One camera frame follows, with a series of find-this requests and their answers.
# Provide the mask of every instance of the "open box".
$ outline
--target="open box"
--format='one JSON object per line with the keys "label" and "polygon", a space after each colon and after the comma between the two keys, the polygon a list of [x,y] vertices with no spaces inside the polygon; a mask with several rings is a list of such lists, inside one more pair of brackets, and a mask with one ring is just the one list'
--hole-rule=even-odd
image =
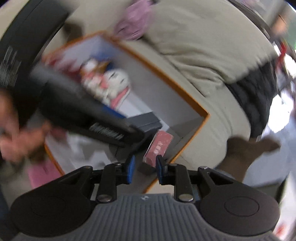
{"label": "open box", "polygon": [[[127,118],[153,112],[161,120],[162,130],[174,136],[164,156],[174,162],[207,121],[208,113],[148,59],[102,32],[76,40],[44,57],[44,61],[56,58],[56,69],[79,69],[84,61],[98,55],[109,57],[115,68],[129,75],[131,92],[118,112]],[[61,174],[85,165],[102,169],[106,164],[122,161],[112,156],[108,144],[73,134],[67,135],[67,143],[47,137],[46,150]],[[143,193],[155,180],[156,174],[146,176],[137,171],[145,152],[136,154],[133,183],[119,186],[119,194]]]}

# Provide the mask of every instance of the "white plush toy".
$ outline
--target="white plush toy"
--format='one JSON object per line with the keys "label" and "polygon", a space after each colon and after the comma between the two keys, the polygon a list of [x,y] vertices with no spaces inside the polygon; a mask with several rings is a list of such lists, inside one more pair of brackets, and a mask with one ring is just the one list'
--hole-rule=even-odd
{"label": "white plush toy", "polygon": [[104,74],[105,81],[108,85],[107,96],[114,99],[129,86],[129,79],[126,72],[122,69],[112,69]]}

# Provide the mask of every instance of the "black fabric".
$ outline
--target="black fabric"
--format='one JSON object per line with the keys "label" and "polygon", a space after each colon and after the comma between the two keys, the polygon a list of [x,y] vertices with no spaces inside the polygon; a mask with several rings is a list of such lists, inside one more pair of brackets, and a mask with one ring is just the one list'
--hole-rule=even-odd
{"label": "black fabric", "polygon": [[262,134],[277,93],[275,60],[264,64],[233,84],[226,84],[242,107],[251,125],[252,138]]}

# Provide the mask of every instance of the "person's hand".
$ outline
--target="person's hand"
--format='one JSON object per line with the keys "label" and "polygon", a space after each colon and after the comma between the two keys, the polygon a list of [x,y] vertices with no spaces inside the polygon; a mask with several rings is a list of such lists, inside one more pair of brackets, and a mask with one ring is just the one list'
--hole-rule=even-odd
{"label": "person's hand", "polygon": [[17,111],[14,109],[11,97],[5,91],[0,91],[0,128],[5,134],[0,137],[0,151],[6,161],[20,162],[24,157],[44,144],[47,133],[51,130],[49,122],[37,129],[19,130]]}

